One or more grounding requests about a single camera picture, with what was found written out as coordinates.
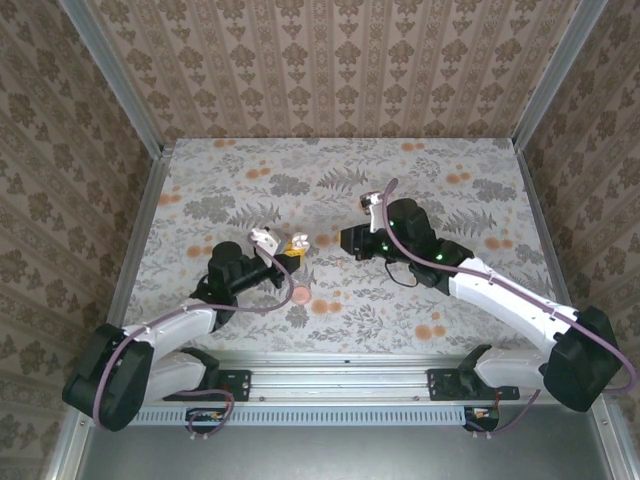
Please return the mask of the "grey metal panel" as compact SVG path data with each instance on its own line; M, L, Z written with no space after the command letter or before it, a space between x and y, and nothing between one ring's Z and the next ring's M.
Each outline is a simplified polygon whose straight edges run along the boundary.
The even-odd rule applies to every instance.
M612 480L591 425L502 436L446 427L180 428L91 436L79 480Z

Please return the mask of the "aluminium table side rail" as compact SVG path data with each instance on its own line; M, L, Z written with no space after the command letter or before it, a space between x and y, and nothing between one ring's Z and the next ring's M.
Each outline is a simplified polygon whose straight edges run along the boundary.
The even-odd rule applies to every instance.
M143 257L155 210L169 170L175 144L167 144L151 164L138 214L131 232L124 262L112 297L106 323L122 327Z
M515 149L515 154L556 299L565 305L573 304L524 154L521 149Z

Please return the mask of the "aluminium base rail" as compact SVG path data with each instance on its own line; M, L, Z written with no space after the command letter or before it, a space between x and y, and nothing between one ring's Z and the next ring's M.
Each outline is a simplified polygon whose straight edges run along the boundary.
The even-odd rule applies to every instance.
M494 401L435 401L430 398L427 372L458 367L464 359L456 356L200 351L216 358L222 370L251 372L249 398L239 402L387 404L430 401L471 404ZM195 378L194 370L184 379L168 371L173 365L173 354L163 357L153 367L149 375L148 403L165 401L165 388L187 387ZM510 377L504 386L518 388L520 398L535 389L527 379L515 377Z

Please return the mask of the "aluminium frame post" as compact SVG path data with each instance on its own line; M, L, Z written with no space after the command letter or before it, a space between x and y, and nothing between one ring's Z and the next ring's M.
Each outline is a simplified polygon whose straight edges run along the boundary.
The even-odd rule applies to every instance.
M533 136L607 2L608 0L580 0L514 130L512 141L516 151L523 150Z
M135 91L124 63L91 11L86 0L59 0L96 65L115 94L153 161L162 155L164 141L147 113L142 97Z

